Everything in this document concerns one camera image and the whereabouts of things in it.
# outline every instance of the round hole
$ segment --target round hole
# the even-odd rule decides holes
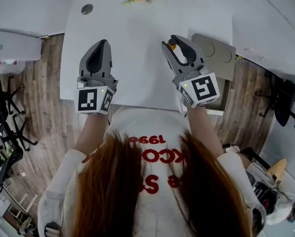
[[[91,13],[93,10],[93,5],[92,4],[86,4],[82,7],[82,15],[87,15]]]

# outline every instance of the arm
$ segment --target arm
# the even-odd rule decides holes
[[[107,115],[88,115],[74,148],[89,156],[102,144],[107,120]]]
[[[188,119],[191,134],[200,140],[214,156],[223,154],[222,144],[215,133],[205,107],[191,108],[188,106]]]

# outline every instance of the white tabletop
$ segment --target white tabletop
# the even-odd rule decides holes
[[[181,110],[181,95],[161,50],[161,42],[176,34],[194,33],[232,44],[232,17],[191,0],[154,0],[151,5],[121,5],[123,0],[74,0],[65,32],[60,98],[73,99],[79,62],[97,41],[111,45],[111,74],[119,80],[113,103]],[[92,13],[81,14],[91,3]]]

